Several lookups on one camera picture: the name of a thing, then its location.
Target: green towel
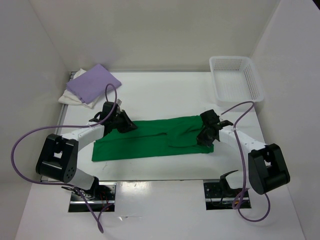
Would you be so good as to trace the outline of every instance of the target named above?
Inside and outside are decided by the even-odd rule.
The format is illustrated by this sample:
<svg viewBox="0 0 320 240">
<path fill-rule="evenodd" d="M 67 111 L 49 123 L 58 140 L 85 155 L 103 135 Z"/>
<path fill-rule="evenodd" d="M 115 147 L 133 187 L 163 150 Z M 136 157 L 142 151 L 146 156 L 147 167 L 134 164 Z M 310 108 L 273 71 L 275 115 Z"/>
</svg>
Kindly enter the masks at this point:
<svg viewBox="0 0 320 240">
<path fill-rule="evenodd" d="M 208 154 L 214 146 L 197 145 L 203 128 L 200 116 L 134 121 L 138 129 L 119 133 L 113 130 L 94 143 L 92 161 L 136 159 L 182 154 Z"/>
</svg>

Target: gray wall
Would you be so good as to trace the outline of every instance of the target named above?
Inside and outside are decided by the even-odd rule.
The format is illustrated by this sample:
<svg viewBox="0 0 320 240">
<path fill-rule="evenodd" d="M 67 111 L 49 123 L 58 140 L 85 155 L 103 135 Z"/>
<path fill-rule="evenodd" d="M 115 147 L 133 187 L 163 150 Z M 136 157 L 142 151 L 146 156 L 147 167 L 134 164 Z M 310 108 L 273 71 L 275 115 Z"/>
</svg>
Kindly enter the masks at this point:
<svg viewBox="0 0 320 240">
<path fill-rule="evenodd" d="M 306 239 L 319 239 L 320 11 L 313 1 L 282 0 L 252 58 L 265 91 L 264 138 L 282 148 Z"/>
<path fill-rule="evenodd" d="M 206 70 L 250 56 L 278 0 L 30 0 L 68 70 Z"/>
<path fill-rule="evenodd" d="M 0 238 L 15 238 L 31 185 L 10 163 L 14 142 L 34 128 L 56 124 L 58 97 L 68 72 L 26 0 L 0 1 Z M 27 138 L 15 155 L 18 168 L 36 178 L 35 165 L 45 136 Z"/>
</svg>

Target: purple cloth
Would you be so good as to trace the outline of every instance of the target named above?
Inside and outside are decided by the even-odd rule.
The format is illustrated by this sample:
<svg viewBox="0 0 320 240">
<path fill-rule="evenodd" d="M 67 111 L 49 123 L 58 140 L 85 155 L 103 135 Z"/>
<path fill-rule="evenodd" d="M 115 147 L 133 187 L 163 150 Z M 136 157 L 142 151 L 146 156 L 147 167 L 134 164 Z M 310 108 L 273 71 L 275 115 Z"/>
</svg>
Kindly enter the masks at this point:
<svg viewBox="0 0 320 240">
<path fill-rule="evenodd" d="M 105 92 L 107 84 L 113 84 L 116 88 L 121 86 L 119 80 L 101 64 L 97 64 L 89 71 L 69 81 L 66 89 L 76 95 L 82 103 L 89 104 Z"/>
</svg>

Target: purple cable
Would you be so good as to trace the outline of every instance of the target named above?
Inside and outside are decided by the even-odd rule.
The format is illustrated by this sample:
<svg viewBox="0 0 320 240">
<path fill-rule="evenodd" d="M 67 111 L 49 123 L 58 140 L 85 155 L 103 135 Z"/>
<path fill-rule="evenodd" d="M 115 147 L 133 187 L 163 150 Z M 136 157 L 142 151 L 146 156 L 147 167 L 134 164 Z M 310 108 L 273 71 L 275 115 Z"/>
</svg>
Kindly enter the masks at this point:
<svg viewBox="0 0 320 240">
<path fill-rule="evenodd" d="M 244 199 L 244 196 L 245 196 L 245 193 L 246 191 L 248 190 L 248 188 L 246 188 L 246 185 L 247 185 L 247 170 L 246 170 L 246 161 L 245 161 L 245 156 L 244 156 L 244 152 L 242 150 L 242 147 L 241 147 L 241 143 L 240 143 L 240 139 L 239 139 L 239 136 L 238 136 L 238 133 L 237 133 L 237 124 L 238 122 L 248 113 L 251 111 L 251 109 L 254 107 L 254 102 L 253 101 L 244 101 L 244 102 L 241 102 L 237 105 L 234 105 L 233 107 L 229 108 L 228 110 L 224 111 L 223 113 L 221 113 L 221 116 L 224 115 L 225 113 L 229 112 L 230 110 L 240 106 L 240 105 L 243 105 L 243 104 L 252 104 L 251 107 L 249 107 L 249 109 L 247 111 L 245 111 L 234 123 L 233 125 L 233 131 L 234 131 L 234 135 L 235 135 L 235 139 L 236 139 L 236 143 L 239 147 L 239 151 L 240 151 L 240 156 L 241 156 L 241 161 L 242 161 L 242 171 L 243 171 L 243 184 L 242 184 L 242 190 L 241 192 L 234 198 L 233 202 L 232 202 L 232 208 L 233 209 L 237 209 L 240 216 L 242 218 L 244 218 L 245 220 L 249 221 L 249 222 L 253 222 L 253 223 L 256 223 L 256 222 L 260 222 L 262 220 L 264 220 L 270 213 L 270 209 L 271 209 L 271 204 L 270 204 L 270 199 L 268 197 L 268 195 L 265 193 L 265 197 L 266 197 L 266 200 L 268 202 L 268 209 L 266 211 L 266 214 L 261 217 L 260 219 L 257 219 L 257 220 L 252 220 L 252 219 L 249 219 L 245 216 L 242 215 L 242 213 L 240 212 L 240 207 L 241 205 L 244 203 L 243 199 Z"/>
<path fill-rule="evenodd" d="M 85 202 L 85 205 L 88 207 L 89 211 L 91 212 L 92 216 L 94 217 L 94 219 L 96 220 L 97 224 L 98 224 L 98 228 L 100 230 L 101 233 L 104 233 L 104 229 L 99 221 L 99 219 L 97 218 L 97 216 L 95 215 L 94 211 L 92 210 L 92 208 L 90 207 L 89 203 L 87 202 L 85 196 L 81 193 L 81 191 L 75 187 L 74 185 L 71 185 L 71 184 L 68 184 L 68 183 L 59 183 L 59 182 L 42 182 L 42 181 L 35 181 L 35 180 L 32 180 L 30 178 L 27 178 L 26 176 L 24 176 L 17 168 L 16 166 L 16 163 L 15 163 L 15 150 L 18 146 L 18 144 L 27 136 L 29 136 L 30 134 L 33 134 L 35 132 L 38 132 L 38 131 L 41 131 L 41 130 L 44 130 L 44 129 L 55 129 L 55 128 L 91 128 L 91 127 L 94 127 L 94 126 L 97 126 L 99 124 L 102 124 L 105 120 L 107 120 L 112 112 L 114 111 L 115 107 L 116 107 L 116 102 L 117 102 L 117 99 L 118 99 L 118 96 L 117 96 L 117 90 L 116 90 L 116 87 L 112 84 L 112 83 L 109 83 L 105 86 L 105 89 L 108 88 L 108 86 L 111 86 L 114 90 L 114 103 L 113 103 L 113 106 L 111 108 L 111 111 L 109 112 L 109 114 L 104 118 L 102 119 L 100 122 L 97 122 L 95 124 L 92 124 L 92 125 L 54 125 L 54 126 L 43 126 L 43 127 L 39 127 L 39 128 L 36 128 L 34 130 L 31 130 L 29 132 L 27 132 L 26 134 L 24 134 L 22 137 L 20 137 L 16 142 L 15 144 L 13 145 L 12 147 L 12 150 L 11 150 L 11 164 L 12 164 L 12 167 L 13 169 L 15 170 L 15 172 L 21 177 L 23 178 L 24 180 L 26 180 L 27 182 L 30 182 L 30 183 L 33 183 L 33 184 L 41 184 L 41 185 L 60 185 L 60 186 L 68 186 L 68 187 L 74 187 L 74 189 L 79 193 L 79 195 L 82 197 L 82 199 L 84 200 Z"/>
</svg>

